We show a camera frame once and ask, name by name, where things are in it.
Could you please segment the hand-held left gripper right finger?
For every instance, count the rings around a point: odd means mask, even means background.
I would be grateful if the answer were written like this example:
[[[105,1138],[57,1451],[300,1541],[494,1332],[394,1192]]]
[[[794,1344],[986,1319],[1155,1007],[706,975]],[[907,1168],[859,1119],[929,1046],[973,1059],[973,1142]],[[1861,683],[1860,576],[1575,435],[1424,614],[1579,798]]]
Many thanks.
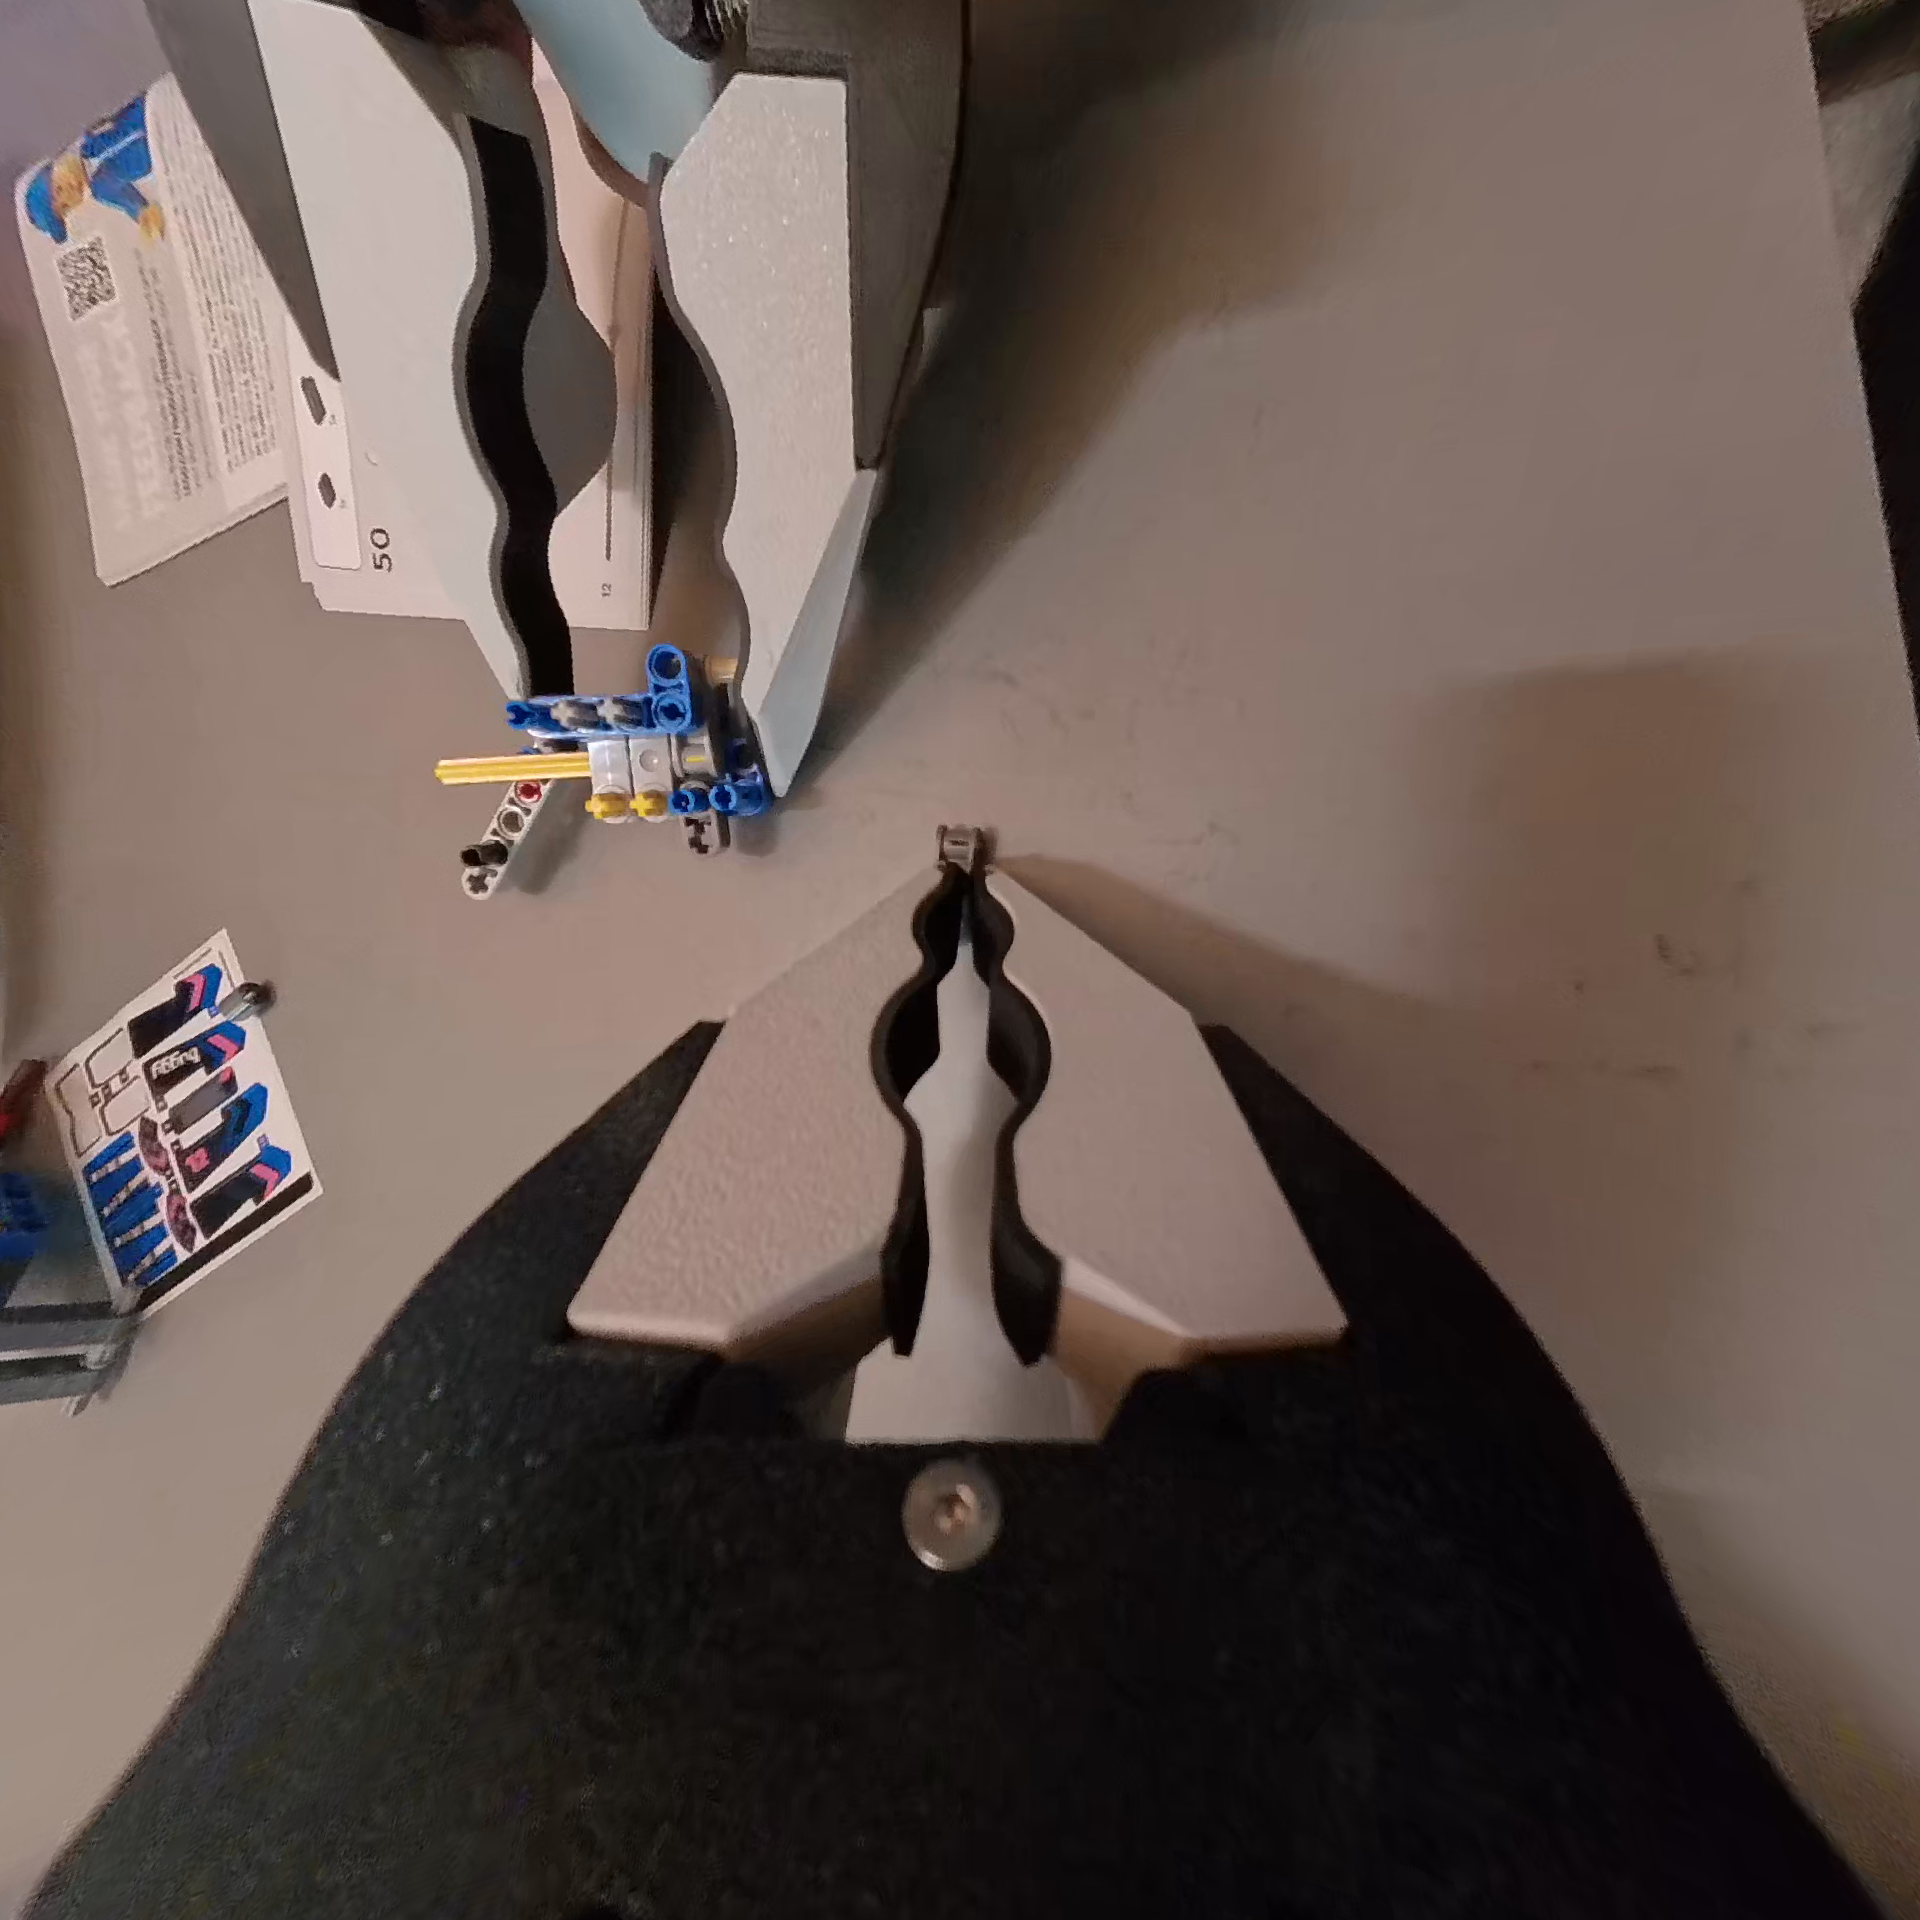
[[[1107,1428],[1151,1375],[1326,1350],[1347,1316],[1188,1008],[1015,878],[972,887],[1002,1332]]]

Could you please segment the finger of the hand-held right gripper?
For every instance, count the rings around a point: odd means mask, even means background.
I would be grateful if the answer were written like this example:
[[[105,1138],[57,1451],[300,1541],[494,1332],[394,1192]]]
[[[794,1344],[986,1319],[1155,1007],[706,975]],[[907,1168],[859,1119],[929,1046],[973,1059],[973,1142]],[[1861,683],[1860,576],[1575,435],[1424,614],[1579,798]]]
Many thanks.
[[[563,259],[553,153],[515,21],[428,5],[252,5],[347,400],[511,701],[576,689],[562,513],[605,467],[611,353]]]
[[[853,449],[848,84],[733,76],[666,166],[657,221],[727,433],[736,697],[781,798],[822,719],[877,493]]]

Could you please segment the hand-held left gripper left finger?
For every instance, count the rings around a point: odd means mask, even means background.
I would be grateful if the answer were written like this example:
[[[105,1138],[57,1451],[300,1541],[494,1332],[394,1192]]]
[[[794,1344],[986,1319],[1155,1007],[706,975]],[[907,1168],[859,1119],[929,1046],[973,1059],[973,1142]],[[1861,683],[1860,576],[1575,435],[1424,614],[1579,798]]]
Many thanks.
[[[571,1299],[580,1337],[755,1367],[909,1354],[927,1283],[920,1136],[904,1097],[939,1011],[890,1021],[947,973],[945,868],[925,868],[722,1023]]]

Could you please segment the blue grey lego sub-assembly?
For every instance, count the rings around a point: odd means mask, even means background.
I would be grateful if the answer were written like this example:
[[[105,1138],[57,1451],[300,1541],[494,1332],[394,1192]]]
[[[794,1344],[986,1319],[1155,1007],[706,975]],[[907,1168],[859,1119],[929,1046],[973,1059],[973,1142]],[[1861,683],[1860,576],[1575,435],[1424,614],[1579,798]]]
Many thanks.
[[[740,661],[657,640],[634,689],[508,699],[511,751],[434,767],[442,788],[491,792],[486,826],[458,853],[459,893],[484,903],[524,887],[537,830],[562,804],[602,826],[672,830],[691,857],[727,853],[733,830],[778,802],[743,692]]]

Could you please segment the lego instruction booklet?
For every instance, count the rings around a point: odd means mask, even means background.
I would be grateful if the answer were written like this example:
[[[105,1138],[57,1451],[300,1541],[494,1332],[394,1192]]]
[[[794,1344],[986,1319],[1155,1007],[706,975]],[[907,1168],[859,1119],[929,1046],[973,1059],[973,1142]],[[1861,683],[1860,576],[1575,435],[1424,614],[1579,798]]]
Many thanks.
[[[588,322],[608,349],[613,433],[608,459],[560,513],[549,578],[574,631],[641,633],[656,594],[651,262],[636,204],[569,178],[555,184],[557,230]],[[347,418],[338,381],[284,324],[285,497],[300,582],[324,612],[462,621],[414,516],[372,441]]]

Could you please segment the lego sticker sheet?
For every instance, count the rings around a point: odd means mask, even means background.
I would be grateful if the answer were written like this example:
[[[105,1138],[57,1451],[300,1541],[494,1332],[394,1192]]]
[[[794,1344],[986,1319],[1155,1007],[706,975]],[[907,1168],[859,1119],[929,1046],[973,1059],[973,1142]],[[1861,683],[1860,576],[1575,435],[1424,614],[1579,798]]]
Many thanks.
[[[249,980],[261,983],[217,930],[47,1072],[88,1236],[133,1321],[324,1194],[268,1014],[228,1018]]]

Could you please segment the partly built lego car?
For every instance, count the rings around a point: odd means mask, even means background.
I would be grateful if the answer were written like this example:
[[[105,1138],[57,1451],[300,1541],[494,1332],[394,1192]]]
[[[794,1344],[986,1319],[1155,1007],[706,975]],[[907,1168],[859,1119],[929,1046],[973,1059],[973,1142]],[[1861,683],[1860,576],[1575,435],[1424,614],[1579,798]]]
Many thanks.
[[[83,1197],[51,1152],[44,1060],[2,1091],[2,1404],[78,1418],[126,1377],[137,1323],[88,1236]]]

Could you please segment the feedback leaflet with minifigure print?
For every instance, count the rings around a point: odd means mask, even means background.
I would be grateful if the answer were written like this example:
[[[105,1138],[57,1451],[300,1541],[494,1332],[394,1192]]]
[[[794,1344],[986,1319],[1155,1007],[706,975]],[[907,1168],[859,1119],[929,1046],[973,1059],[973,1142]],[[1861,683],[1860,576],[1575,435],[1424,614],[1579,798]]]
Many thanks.
[[[179,83],[26,168],[12,204],[100,582],[284,503],[288,314]]]

